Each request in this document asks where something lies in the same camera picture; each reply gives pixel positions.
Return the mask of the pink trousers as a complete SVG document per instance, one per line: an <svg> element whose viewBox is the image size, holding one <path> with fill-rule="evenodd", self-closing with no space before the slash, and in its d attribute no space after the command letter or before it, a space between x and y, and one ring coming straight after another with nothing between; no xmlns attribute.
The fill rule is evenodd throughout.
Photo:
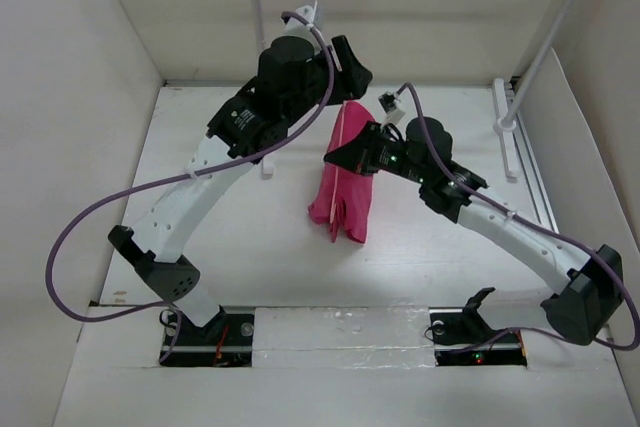
<svg viewBox="0 0 640 427"><path fill-rule="evenodd" d="M342 145L353 140L368 121L374 120L371 113L359 102L348 101L344 104L345 123ZM337 118L327 152L336 149L338 144L339 126ZM352 174L339 168L335 212L336 225L332 228L330 226L330 210L334 172L335 167L333 165L325 164L318 193L308 207L309 217L313 223L327 227L332 242L335 242L339 232L343 231L351 241L364 244L367 238L368 218L372 202L373 178Z"/></svg>

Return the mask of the pink wire hanger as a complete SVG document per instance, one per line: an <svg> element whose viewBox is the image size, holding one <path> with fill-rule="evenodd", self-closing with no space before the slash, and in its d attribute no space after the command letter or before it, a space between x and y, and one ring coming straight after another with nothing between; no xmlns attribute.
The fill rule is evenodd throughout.
<svg viewBox="0 0 640 427"><path fill-rule="evenodd" d="M338 132L339 135L338 135L338 144L336 149L342 145L342 141L343 141L344 123L345 123L344 107L345 107L345 104L343 104L343 106L341 107L338 118L337 118L337 124L339 126L339 132ZM330 226L334 228L336 225L335 212L336 212L336 195L337 195L338 179L339 179L339 167L335 166L334 164L332 165L335 167L335 172L334 172L334 183L333 183L332 197L331 197Z"/></svg>

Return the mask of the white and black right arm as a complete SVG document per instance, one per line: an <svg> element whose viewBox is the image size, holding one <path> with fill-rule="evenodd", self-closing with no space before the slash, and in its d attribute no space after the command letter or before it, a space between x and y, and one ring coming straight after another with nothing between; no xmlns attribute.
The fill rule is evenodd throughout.
<svg viewBox="0 0 640 427"><path fill-rule="evenodd" d="M482 177L453 161L453 139L439 121L415 118L403 137L396 133L368 121L324 160L360 176L385 171L417 183L429 209L490 240L545 282L552 295L541 307L561 337L577 345L593 342L623 301L618 252L603 245L590 256L537 224L515 220Z"/></svg>

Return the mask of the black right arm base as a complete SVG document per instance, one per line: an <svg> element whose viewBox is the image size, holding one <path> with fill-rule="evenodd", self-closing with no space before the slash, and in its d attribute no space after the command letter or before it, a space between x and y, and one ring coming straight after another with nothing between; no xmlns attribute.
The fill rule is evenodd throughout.
<svg viewBox="0 0 640 427"><path fill-rule="evenodd" d="M485 287L463 306L429 309L429 324L423 337L434 346L437 367L483 367L528 365L521 335L492 328L480 308L495 291Z"/></svg>

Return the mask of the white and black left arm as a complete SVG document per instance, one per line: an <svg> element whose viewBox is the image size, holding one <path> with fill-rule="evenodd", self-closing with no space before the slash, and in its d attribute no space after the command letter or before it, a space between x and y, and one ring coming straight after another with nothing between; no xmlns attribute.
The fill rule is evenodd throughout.
<svg viewBox="0 0 640 427"><path fill-rule="evenodd" d="M339 105L364 96L372 73L345 36L332 38L331 47L331 58L325 58L306 39L276 38L260 54L256 76L208 122L187 179L166 190L133 226L116 225L108 235L138 277L182 311L182 332L201 343L220 337L226 313L200 285L200 272L184 248L215 203L260 162L259 152L284 140L322 98Z"/></svg>

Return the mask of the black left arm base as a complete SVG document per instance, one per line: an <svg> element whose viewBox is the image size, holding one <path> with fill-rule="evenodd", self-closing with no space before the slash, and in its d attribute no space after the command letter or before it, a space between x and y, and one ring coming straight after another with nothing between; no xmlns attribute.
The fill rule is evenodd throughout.
<svg viewBox="0 0 640 427"><path fill-rule="evenodd" d="M227 311L211 326L196 327L187 318L178 325L175 312L159 315L163 367L244 368L252 366L254 310Z"/></svg>

